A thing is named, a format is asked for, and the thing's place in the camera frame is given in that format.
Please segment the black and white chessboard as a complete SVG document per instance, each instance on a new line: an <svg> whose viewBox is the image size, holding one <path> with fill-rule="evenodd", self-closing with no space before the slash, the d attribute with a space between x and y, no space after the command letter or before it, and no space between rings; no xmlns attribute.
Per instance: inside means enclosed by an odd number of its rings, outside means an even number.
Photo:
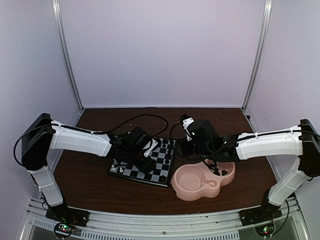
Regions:
<svg viewBox="0 0 320 240"><path fill-rule="evenodd" d="M151 163L148 171L143 172L133 164L121 162L112 164L107 174L130 181L168 188L171 184L176 159L177 140L157 137L157 146L148 155Z"/></svg>

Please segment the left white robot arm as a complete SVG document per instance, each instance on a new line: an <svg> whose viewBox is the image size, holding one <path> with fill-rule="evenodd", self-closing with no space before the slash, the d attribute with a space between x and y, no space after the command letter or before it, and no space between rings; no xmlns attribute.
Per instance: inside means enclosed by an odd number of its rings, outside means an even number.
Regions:
<svg viewBox="0 0 320 240"><path fill-rule="evenodd" d="M134 165L142 173L155 169L150 157L159 145L154 136L141 127L128 133L91 131L62 124L42 113L21 136L21 164L35 180L39 191L52 213L61 222L72 218L72 211L65 206L62 191L47 162L49 150L68 150L113 159L114 165Z"/></svg>

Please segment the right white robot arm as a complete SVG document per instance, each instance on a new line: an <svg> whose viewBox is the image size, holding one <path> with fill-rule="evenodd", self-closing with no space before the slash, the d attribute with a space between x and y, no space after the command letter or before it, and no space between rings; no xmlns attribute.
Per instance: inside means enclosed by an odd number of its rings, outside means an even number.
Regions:
<svg viewBox="0 0 320 240"><path fill-rule="evenodd" d="M233 163L256 157L293 155L296 160L284 177L265 192L256 210L259 220L268 220L304 182L320 175L320 136L311 122L283 130L229 134L220 137L209 120L194 120L182 115L180 124L186 134L180 140L182 156L196 154L208 169L218 174L218 163Z"/></svg>

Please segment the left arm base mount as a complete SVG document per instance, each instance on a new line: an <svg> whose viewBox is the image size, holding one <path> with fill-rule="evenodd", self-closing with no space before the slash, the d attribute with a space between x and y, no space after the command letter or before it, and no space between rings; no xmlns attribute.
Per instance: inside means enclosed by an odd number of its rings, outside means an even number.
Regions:
<svg viewBox="0 0 320 240"><path fill-rule="evenodd" d="M65 223L75 227L86 227L90 213L86 210L66 208L60 210L47 210L45 217L57 222Z"/></svg>

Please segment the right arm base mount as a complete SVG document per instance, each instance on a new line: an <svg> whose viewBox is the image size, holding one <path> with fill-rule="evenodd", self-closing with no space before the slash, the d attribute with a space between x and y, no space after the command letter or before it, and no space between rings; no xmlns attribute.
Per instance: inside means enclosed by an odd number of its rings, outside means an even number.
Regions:
<svg viewBox="0 0 320 240"><path fill-rule="evenodd" d="M275 211L263 209L260 207L241 210L239 217L242 226L256 225L264 222L270 222L282 216L282 212L278 209Z"/></svg>

